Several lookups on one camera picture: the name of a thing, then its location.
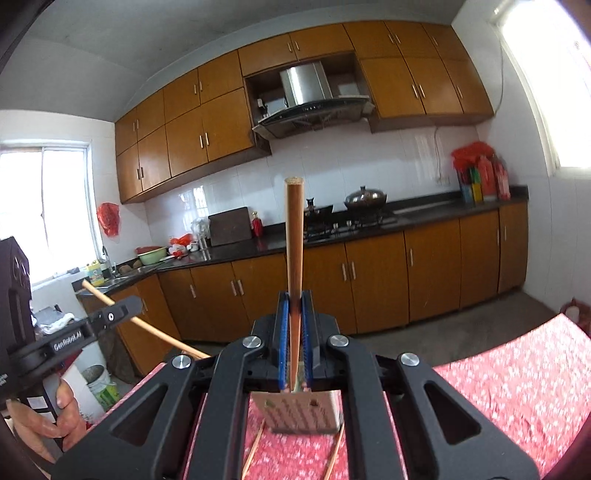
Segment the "plastic bag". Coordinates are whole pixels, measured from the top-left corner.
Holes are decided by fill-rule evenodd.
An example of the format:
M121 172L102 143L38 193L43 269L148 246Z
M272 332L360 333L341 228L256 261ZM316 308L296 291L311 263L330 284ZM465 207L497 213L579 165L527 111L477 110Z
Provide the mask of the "plastic bag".
M105 235L109 238L119 235L119 205L114 203L102 203L96 209L96 216Z

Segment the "wooden cabinet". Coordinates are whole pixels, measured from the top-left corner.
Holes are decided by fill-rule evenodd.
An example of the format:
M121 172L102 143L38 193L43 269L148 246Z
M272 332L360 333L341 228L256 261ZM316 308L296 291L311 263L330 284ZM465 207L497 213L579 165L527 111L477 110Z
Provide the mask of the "wooden cabinet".
M150 95L137 107L138 140L164 125L164 95L162 90Z
M137 110L131 109L115 122L115 154L121 155L138 142L136 132Z
M254 145L244 88L205 103L201 111L209 161Z
M232 262L238 293L250 325L275 313L279 292L287 290L287 263L283 254Z
M139 170L138 145L135 144L117 157L117 183L121 201L142 193L142 181Z
M499 209L501 266L499 293L525 282L528 253L527 204L513 203Z
M460 222L450 220L404 232L410 320L460 306Z
M323 25L290 33L298 60L353 50L343 24Z
M166 124L170 174L174 177L207 163L201 107Z
M499 282L499 212L460 219L462 288L464 308L496 295Z
M420 23L387 21L386 26L394 36L404 58L438 59L435 45Z
M350 22L344 25L359 59L402 56L384 22Z
M408 273L404 234L348 242L345 247L357 332L377 332L406 325Z
M295 48L287 33L239 48L238 56L245 77L297 60Z
M183 340L217 341L215 330L202 304L189 269L158 274L160 286Z
M403 59L367 59L361 65L380 118L425 114Z
M164 300L158 277L153 275L145 278L136 285L114 293L112 298L119 301L130 295L137 295L144 302L144 309L140 315L142 320L164 333L180 339L178 329L170 315L166 300ZM149 374L171 349L169 344L131 322L120 324L117 330L130 357L142 375Z
M304 249L303 288L312 291L314 309L336 318L341 333L357 332L355 307L343 244Z
M441 58L444 60L470 60L468 52L451 26L424 23L423 27L431 37Z
M493 115L491 102L470 60L443 60L464 113Z
M185 73L163 88L164 119L167 122L200 105L197 69Z
M237 50L208 61L197 70L201 103L242 86L242 72Z
M406 59L427 114L463 113L456 89L441 60Z
M233 342L248 335L250 324L235 283L232 264L191 269L197 301L201 304L218 342Z
M162 183L170 178L168 146L164 126L138 142L139 171L142 189Z

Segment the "wooden chopstick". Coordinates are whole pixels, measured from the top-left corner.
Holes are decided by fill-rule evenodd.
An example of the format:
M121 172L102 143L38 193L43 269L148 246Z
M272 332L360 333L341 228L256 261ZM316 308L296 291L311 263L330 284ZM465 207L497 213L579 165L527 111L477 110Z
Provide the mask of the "wooden chopstick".
M304 261L304 179L285 179L287 289L290 297L290 389L296 387L300 361L301 282Z
M94 288L87 280L82 281L82 286L87 291L92 293L96 298L98 298L100 301L102 301L103 303L105 303L107 305L113 305L115 303L107 295L105 295L104 293L102 293L102 292L98 291L96 288ZM186 343L183 343L174 337L171 337L170 335L164 333L162 330L158 330L156 327L153 327L149 323L143 321L141 318L132 317L130 321L132 323L135 323L138 327L143 328L147 332L150 332L152 335L165 341L166 343L169 343L170 345L175 346L176 348L179 348L179 349L185 351L188 355L192 356L193 358L195 358L197 360L209 357L208 354L206 354L200 350L197 350L196 348L193 348L192 346L188 346Z

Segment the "bowl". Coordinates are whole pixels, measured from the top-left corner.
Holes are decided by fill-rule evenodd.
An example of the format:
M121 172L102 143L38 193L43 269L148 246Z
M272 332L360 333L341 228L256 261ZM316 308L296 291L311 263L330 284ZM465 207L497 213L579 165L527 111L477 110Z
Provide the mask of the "bowl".
M160 259L166 257L166 255L166 247L160 247L156 250L152 250L144 254L139 254L138 257L139 261L141 261L143 265L154 265L155 263L158 263Z

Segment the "red bottle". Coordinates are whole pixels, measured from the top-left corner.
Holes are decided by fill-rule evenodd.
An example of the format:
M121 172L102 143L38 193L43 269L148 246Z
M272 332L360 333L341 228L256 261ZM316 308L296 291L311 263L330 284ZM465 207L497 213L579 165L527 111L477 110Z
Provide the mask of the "red bottle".
M252 212L252 230L255 232L255 236L262 236L262 221L256 212Z

